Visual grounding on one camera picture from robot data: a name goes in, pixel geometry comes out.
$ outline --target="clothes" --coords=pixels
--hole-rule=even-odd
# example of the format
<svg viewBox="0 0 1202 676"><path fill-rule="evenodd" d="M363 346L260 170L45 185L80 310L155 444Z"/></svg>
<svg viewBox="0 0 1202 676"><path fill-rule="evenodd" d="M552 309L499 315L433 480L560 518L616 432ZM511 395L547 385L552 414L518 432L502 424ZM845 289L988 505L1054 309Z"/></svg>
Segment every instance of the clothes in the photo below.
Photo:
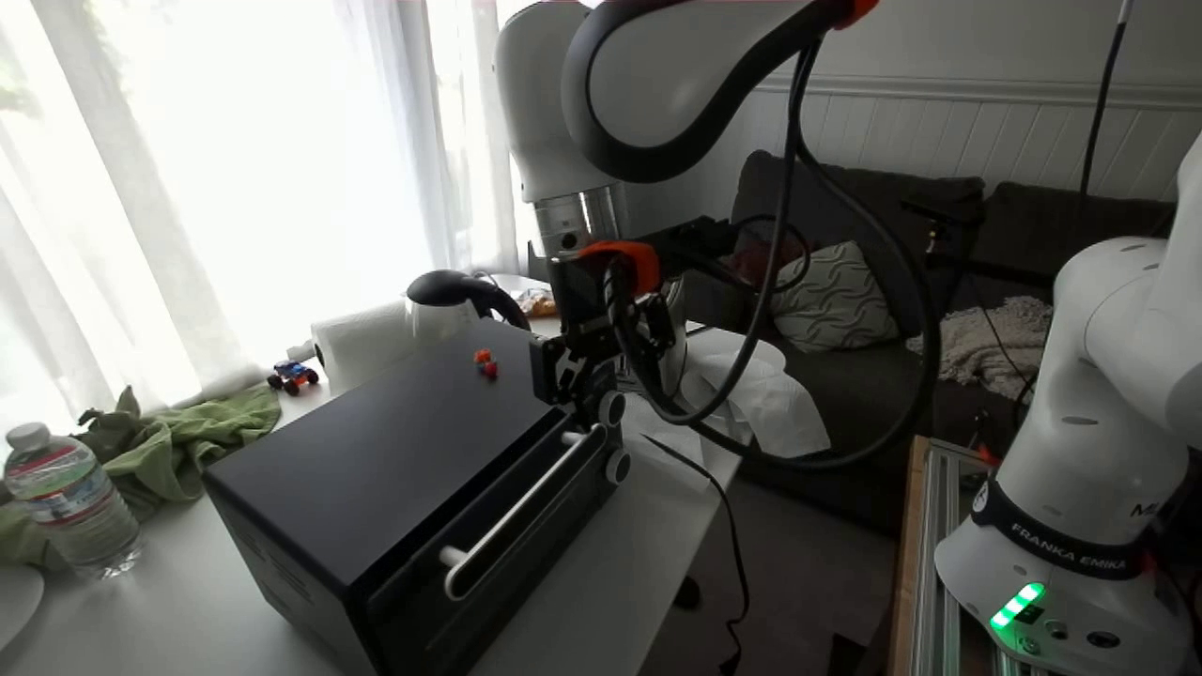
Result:
<svg viewBox="0 0 1202 676"><path fill-rule="evenodd" d="M965 309L943 315L938 378L979 383L990 395L1017 398L1027 374L1042 368L1053 309L1035 295L1007 295L998 309Z"/></svg>
<svg viewBox="0 0 1202 676"><path fill-rule="evenodd" d="M701 405L717 395L729 363L735 359L744 333L701 331L686 338L682 398ZM729 424L714 422L729 437L750 427L756 444L774 457L805 457L829 450L829 437L814 398L784 371L784 351L757 341L744 378L729 395Z"/></svg>
<svg viewBox="0 0 1202 676"><path fill-rule="evenodd" d="M146 522L166 502L194 502L201 470L277 424L277 398L255 383L143 417L131 390L111 414L81 414L80 440L104 463L123 502ZM0 562L61 568L17 502L0 505Z"/></svg>

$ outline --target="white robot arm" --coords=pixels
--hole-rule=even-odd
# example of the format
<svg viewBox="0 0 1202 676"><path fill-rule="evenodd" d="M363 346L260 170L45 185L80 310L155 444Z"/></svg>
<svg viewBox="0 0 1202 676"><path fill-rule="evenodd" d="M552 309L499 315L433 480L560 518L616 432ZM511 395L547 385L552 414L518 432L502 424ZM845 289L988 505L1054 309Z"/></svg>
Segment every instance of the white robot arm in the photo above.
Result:
<svg viewBox="0 0 1202 676"><path fill-rule="evenodd" d="M616 180L696 164L779 62L875 0L541 0L494 52L499 100L547 256L621 236Z"/></svg>
<svg viewBox="0 0 1202 676"><path fill-rule="evenodd" d="M1015 657L1072 676L1192 673L1192 611L1141 538L1202 447L1202 139L1164 241L1105 241L1054 278L1035 398L938 547L945 588Z"/></svg>

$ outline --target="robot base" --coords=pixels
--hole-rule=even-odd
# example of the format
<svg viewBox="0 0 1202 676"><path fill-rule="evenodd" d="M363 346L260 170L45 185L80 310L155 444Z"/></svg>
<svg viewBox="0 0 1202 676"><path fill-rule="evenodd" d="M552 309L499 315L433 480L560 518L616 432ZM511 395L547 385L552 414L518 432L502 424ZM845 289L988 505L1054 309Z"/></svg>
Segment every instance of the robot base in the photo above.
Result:
<svg viewBox="0 0 1202 676"><path fill-rule="evenodd" d="M1153 568L1137 579L1088 579L965 518L938 539L935 570L990 643L1023 666L1062 676L1202 673L1187 606Z"/></svg>

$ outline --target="silver handle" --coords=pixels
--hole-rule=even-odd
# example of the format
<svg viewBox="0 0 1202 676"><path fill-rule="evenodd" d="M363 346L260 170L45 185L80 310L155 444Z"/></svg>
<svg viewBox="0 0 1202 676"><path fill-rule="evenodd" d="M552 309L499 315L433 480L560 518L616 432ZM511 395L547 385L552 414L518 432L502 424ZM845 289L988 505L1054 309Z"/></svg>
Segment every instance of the silver handle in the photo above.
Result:
<svg viewBox="0 0 1202 676"><path fill-rule="evenodd" d="M471 547L456 547L456 544L444 544L438 547L438 560L451 568L446 579L444 579L444 594L446 602L462 602L473 594L473 587L491 570L491 562L499 560L499 553L491 554L489 547L499 539L499 534L518 522L518 514L541 495L543 485L552 485L563 464L570 464L570 457L595 440L602 437L602 427L595 427L588 437L582 432L563 432L563 444L570 444L521 495L516 505L507 505L491 528L481 534L477 544Z"/></svg>

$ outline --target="toaster oven handle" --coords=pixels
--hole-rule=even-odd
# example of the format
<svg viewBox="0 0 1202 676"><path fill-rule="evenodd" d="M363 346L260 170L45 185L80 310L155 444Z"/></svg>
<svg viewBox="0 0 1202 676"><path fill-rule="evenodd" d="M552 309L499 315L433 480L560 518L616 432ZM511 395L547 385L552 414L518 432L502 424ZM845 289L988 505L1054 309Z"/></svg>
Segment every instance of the toaster oven handle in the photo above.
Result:
<svg viewBox="0 0 1202 676"><path fill-rule="evenodd" d="M588 427L588 437L582 432L563 432L563 440L570 444L518 500L516 505L507 505L491 528L481 534L477 544L471 547L456 547L444 544L438 560L451 568L444 579L444 594L446 602L467 602L473 594L473 587L491 570L491 562L502 560L507 544L516 539L511 528L521 528L541 505L541 490L552 490L560 485L560 474L570 474L576 457L595 447L595 440L602 440L602 427Z"/></svg>

